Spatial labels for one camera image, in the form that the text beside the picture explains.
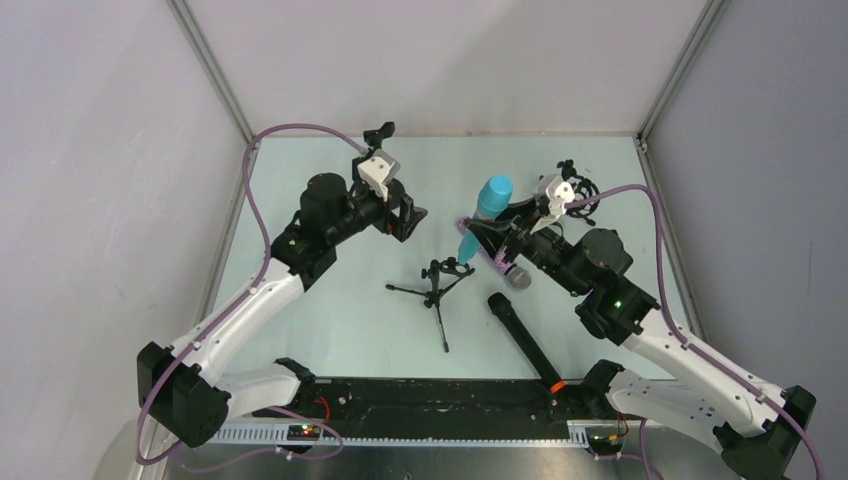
black tripod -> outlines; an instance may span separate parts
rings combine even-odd
[[[439,274],[446,273],[448,275],[453,275],[457,277],[456,280],[453,281],[446,288],[439,288]],[[421,279],[426,280],[430,279],[430,291],[429,292],[418,292],[416,290],[409,290],[406,288],[396,287],[390,283],[386,284],[386,288],[388,290],[411,293],[413,295],[421,295],[424,297],[424,306],[427,308],[436,307],[436,316],[439,321],[439,332],[442,334],[442,344],[445,347],[445,353],[450,352],[450,348],[448,348],[448,339],[445,337],[445,326],[442,323],[442,311],[439,309],[440,302],[442,297],[444,297],[457,283],[460,282],[465,277],[470,276],[474,273],[474,269],[470,268],[468,264],[461,265],[456,261],[455,257],[449,257],[447,260],[440,262],[438,260],[430,261],[430,268],[421,269]]]

microphone grille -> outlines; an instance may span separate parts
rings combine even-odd
[[[519,291],[526,290],[527,287],[533,283],[533,277],[530,276],[530,272],[518,265],[513,265],[513,267],[509,269],[509,272],[506,274],[506,279],[514,289]]]

table surface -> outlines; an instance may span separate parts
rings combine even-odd
[[[513,201],[527,198],[539,175],[555,173],[558,161],[573,158],[579,173],[604,191],[645,183],[630,137],[410,137],[392,138],[384,150],[402,168],[396,178],[429,215],[405,243],[368,230],[337,248],[337,262],[305,294],[288,305],[242,349],[230,373],[264,368],[292,357],[322,376],[429,378],[536,378],[537,375],[486,299],[504,292],[563,378],[582,378],[599,359],[642,376],[669,375],[653,363],[611,342],[597,340],[581,325],[571,298],[526,260],[532,286],[510,290],[479,255],[477,272],[442,300],[450,353],[442,350],[435,311],[416,296],[385,289],[387,282],[426,290],[421,269],[433,258],[455,256],[461,236],[455,222],[473,213],[477,193],[492,175],[509,176]],[[335,138],[269,138],[262,142],[252,188],[273,239],[298,208],[310,177],[322,172],[350,175],[356,152]],[[635,284],[658,298],[653,220],[648,199],[628,192],[601,202],[593,216],[598,227],[618,231],[634,263],[627,272]],[[589,227],[561,220],[565,237],[576,242]],[[218,290],[225,301],[258,267],[259,229],[245,203]],[[677,285],[664,258],[671,312],[687,325]]]

tripod leg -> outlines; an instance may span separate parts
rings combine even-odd
[[[439,318],[439,332],[442,334],[442,345],[445,347],[445,353],[450,352],[448,348],[448,339],[445,336],[445,325],[442,323],[442,311],[439,309],[439,304],[436,304],[436,316]]]
[[[386,284],[386,290],[391,290],[393,292],[411,293],[413,295],[421,295],[422,297],[427,296],[422,292],[416,292],[415,290],[409,290],[409,289],[406,289],[406,288],[396,287],[396,286],[392,285],[391,283]]]

white wall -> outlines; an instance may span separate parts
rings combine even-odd
[[[163,0],[0,11],[0,477],[91,478],[136,353],[199,313],[243,146]]]
[[[818,398],[844,478],[848,3],[733,2],[651,138],[701,318],[751,371]],[[813,478],[803,447],[788,476]]]
[[[706,0],[189,2],[255,130],[635,132]]]

